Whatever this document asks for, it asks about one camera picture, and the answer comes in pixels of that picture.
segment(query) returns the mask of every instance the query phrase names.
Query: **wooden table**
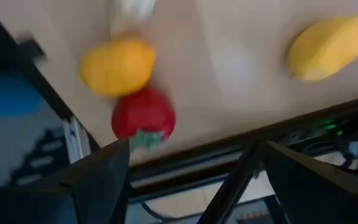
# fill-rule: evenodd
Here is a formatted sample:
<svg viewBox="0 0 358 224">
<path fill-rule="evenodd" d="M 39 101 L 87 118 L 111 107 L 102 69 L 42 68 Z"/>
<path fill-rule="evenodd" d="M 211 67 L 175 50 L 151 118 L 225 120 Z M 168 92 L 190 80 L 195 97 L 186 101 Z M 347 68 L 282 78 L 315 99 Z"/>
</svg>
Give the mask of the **wooden table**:
<svg viewBox="0 0 358 224">
<path fill-rule="evenodd" d="M 109 38 L 110 1 L 0 0 L 0 20 L 45 50 L 40 71 L 101 146 L 115 140 L 112 100 L 78 79 L 82 54 Z M 358 98 L 358 59 L 320 83 L 294 80 L 285 53 L 321 19 L 358 14 L 355 0 L 157 0 L 143 34 L 158 59 L 151 85 L 172 100 L 177 125 L 137 164 Z"/>
</svg>

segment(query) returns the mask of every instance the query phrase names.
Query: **mango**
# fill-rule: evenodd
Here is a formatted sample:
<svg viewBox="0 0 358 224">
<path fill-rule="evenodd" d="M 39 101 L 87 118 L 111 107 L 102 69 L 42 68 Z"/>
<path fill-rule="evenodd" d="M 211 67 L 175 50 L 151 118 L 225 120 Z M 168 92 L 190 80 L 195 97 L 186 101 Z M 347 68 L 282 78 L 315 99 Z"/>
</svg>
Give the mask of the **mango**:
<svg viewBox="0 0 358 224">
<path fill-rule="evenodd" d="M 90 50 L 80 76 L 103 96 L 125 96 L 146 86 L 155 62 L 155 50 L 137 37 L 112 40 Z"/>
<path fill-rule="evenodd" d="M 323 80 L 358 57 L 358 16 L 317 22 L 302 32 L 288 53 L 288 67 L 304 81 Z"/>
</svg>

